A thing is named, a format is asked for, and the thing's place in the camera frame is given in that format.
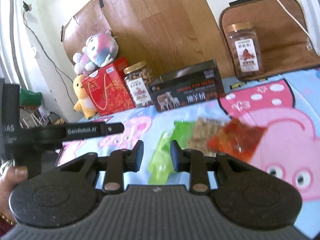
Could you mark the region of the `person's left hand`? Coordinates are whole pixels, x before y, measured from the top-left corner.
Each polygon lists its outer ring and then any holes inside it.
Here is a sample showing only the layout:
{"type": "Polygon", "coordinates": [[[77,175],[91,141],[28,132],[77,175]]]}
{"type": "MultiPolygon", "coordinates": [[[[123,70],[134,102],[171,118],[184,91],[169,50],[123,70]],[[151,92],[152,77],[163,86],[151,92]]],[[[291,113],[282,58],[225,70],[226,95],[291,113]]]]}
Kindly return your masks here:
{"type": "Polygon", "coordinates": [[[13,189],[28,179],[26,166],[8,166],[1,176],[1,213],[12,222],[16,222],[9,207],[9,197],[13,189]]]}

